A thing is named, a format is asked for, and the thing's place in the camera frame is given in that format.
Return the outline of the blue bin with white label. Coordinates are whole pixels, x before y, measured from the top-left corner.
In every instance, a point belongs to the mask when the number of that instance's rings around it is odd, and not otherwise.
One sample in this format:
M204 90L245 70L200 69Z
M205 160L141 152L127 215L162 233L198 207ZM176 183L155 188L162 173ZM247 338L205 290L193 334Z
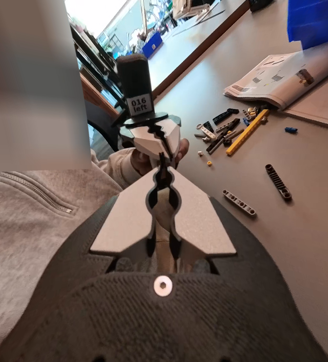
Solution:
M148 37L142 46L142 53L147 58L150 59L157 52L157 50L162 46L163 40L162 36L158 31L152 31L148 34Z

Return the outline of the plain blue plastic bin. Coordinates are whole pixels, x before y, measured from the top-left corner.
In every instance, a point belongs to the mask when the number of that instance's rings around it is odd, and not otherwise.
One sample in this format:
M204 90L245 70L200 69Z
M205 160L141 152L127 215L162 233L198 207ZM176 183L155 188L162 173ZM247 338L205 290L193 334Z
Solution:
M287 33L303 50L327 43L328 0L289 0Z

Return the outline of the person's left forearm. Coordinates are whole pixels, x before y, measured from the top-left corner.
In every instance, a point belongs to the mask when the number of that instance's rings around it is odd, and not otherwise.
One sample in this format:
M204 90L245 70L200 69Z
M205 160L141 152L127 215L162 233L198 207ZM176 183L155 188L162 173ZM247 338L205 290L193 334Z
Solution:
M112 153L108 159L99 161L95 151L91 149L91 161L98 169L104 172L110 181L115 182L123 190L142 177L132 164L134 151L136 151L134 147L124 148Z

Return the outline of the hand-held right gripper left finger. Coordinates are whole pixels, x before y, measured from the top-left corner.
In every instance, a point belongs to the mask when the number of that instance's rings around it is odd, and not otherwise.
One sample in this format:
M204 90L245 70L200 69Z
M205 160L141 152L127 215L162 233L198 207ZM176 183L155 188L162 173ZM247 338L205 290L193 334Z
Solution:
M156 167L122 191L98 232L90 252L96 255L127 257L134 264L153 255L156 245Z

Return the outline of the black office chair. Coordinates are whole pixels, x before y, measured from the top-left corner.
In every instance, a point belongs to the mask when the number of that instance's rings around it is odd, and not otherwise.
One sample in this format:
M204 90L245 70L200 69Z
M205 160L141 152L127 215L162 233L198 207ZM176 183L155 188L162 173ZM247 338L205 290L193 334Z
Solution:
M114 118L99 106L87 100L84 101L88 124L93 126L93 128L103 136L114 152L117 152L119 150L119 129L112 127Z

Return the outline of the person's grey sweater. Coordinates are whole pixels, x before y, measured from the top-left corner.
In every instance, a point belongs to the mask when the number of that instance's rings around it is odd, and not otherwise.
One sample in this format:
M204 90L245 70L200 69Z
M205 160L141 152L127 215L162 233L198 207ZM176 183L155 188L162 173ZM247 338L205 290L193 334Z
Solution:
M0 343L66 238L122 190L88 170L0 172Z

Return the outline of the long yellow lego beam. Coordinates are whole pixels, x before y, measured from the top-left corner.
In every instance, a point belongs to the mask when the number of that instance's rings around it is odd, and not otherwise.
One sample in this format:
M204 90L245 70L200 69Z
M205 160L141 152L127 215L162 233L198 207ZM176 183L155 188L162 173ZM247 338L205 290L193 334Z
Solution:
M232 156L241 145L253 134L253 132L262 124L262 119L267 118L270 113L269 109L262 110L257 117L252 120L250 125L236 138L236 140L227 149L226 155Z

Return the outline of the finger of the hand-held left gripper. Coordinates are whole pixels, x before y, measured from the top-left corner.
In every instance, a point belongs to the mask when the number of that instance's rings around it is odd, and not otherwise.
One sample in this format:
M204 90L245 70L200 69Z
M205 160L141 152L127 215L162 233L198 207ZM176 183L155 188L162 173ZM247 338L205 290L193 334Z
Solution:
M158 125L161 127L161 131L164 133L164 140L162 144L164 146L164 155L166 159L174 159L180 148L180 117L168 117L160 120Z
M148 155L152 159L159 160L160 154L166 156L166 149L162 140L165 133L161 124L154 125L154 133L149 132L148 126L134 128L134 145L138 151Z

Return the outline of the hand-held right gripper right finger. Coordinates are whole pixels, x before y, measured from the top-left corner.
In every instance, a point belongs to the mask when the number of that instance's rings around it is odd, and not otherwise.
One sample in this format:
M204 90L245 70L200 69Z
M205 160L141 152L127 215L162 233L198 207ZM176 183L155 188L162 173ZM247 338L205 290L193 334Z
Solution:
M237 251L210 197L173 167L167 169L170 249L179 269L200 260L232 257Z

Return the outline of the dark brown lego beam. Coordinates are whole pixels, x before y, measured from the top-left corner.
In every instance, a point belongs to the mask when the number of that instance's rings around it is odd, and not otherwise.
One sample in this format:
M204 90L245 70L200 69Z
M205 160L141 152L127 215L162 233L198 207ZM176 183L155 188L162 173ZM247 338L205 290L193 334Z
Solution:
M282 179L279 177L274 167L271 164L267 164L265 166L265 169L270 180L274 184L277 191L280 193L282 199L285 202L292 201L292 194L289 192L288 188L285 186L285 184L283 183Z

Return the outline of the wooden desk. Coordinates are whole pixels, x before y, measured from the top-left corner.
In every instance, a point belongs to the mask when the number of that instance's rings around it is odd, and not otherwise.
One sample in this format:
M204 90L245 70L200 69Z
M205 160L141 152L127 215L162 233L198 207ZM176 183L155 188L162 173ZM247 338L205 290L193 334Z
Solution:
M119 112L103 97L101 93L80 73L84 99L104 110L112 119L117 118Z

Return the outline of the lego instruction booklet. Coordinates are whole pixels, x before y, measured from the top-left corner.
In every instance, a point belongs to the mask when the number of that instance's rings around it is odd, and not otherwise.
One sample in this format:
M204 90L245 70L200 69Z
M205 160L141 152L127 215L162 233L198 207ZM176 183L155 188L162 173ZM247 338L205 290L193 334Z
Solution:
M264 101L284 114L328 127L328 43L270 55L223 94Z

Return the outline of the pile of lego pieces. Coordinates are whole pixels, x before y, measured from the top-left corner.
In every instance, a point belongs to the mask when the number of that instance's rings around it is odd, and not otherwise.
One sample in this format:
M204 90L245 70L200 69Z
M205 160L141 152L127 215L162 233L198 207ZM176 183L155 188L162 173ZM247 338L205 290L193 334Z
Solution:
M212 119L212 122L208 121L203 124L198 124L196 129L203 133L202 136L195 134L195 137L202 138L202 140L208 144L206 152L212 155L220 146L230 147L235 141L235 138L250 125L257 115L264 109L271 109L271 106L264 104L261 106L249 108L248 110L242 110L242 119L234 118L228 120L230 116L239 115L239 109L228 108L225 112L217 115ZM267 121L266 118L262 119L262 123Z

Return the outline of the light grey lego beam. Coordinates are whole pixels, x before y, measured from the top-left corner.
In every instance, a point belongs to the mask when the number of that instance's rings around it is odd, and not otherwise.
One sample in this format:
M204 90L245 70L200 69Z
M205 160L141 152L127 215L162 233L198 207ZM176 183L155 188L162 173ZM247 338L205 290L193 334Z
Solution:
M253 209L251 206L246 204L244 201L240 200L238 197L236 197L234 194L229 192L228 190L223 190L222 194L224 198L231 202L231 204L235 205L238 209L242 210L245 214L252 218L257 217L257 212L255 209Z

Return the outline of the person's left hand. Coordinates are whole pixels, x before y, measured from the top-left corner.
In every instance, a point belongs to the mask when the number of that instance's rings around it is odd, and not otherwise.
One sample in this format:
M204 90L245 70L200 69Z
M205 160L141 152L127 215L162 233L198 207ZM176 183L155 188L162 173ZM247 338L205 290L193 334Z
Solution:
M178 153L175 157L175 166L174 168L177 169L179 162L183 159L183 157L189 151L189 140L186 138L182 138L180 141L180 146ZM130 158L131 164L134 169L141 175L144 176L148 172L152 170L152 165L149 159L149 156L138 151L136 148L133 150Z

